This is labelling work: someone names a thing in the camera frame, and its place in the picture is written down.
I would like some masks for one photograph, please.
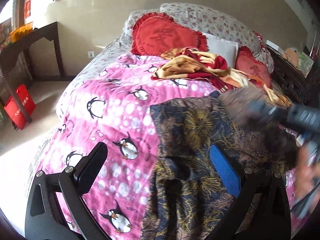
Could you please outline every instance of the red pillow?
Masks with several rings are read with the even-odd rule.
[[[196,47],[207,51],[201,32],[181,26],[165,13],[147,13],[133,26],[131,52],[136,55],[160,56],[172,48]]]
[[[235,68],[249,75],[261,78],[267,87],[272,89],[268,68],[261,61],[253,57],[248,47],[242,46],[239,48]]]

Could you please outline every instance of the dark floral cloth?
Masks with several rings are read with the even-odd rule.
[[[204,239],[228,212],[234,196],[225,186],[209,159],[213,144],[222,147],[243,167],[257,173],[288,170],[280,150],[270,151],[266,131],[241,130],[227,116],[219,99],[173,99],[151,106],[160,138],[159,160],[151,179],[151,196],[142,225],[144,240]],[[249,225],[259,196],[252,202],[241,228]]]

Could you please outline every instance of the nightstand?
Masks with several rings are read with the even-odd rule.
[[[320,59],[314,62],[312,69],[305,78],[276,50],[267,46],[275,62],[271,74],[272,80],[282,89],[289,99],[298,104],[319,108],[320,102]]]

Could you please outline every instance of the bolt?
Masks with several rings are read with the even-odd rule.
[[[36,176],[37,176],[37,177],[41,177],[42,174],[43,174],[43,171],[37,171]]]
[[[252,173],[252,169],[251,168],[244,168],[244,172],[246,173],[246,174],[251,174]]]
[[[279,172],[275,172],[275,176],[276,176],[276,178],[281,178],[281,174],[279,173]]]
[[[70,173],[71,171],[73,171],[73,167],[72,166],[68,166],[65,169],[66,173]]]

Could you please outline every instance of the electrical outlet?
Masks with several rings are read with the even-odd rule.
[[[94,57],[93,51],[88,51],[88,57]]]

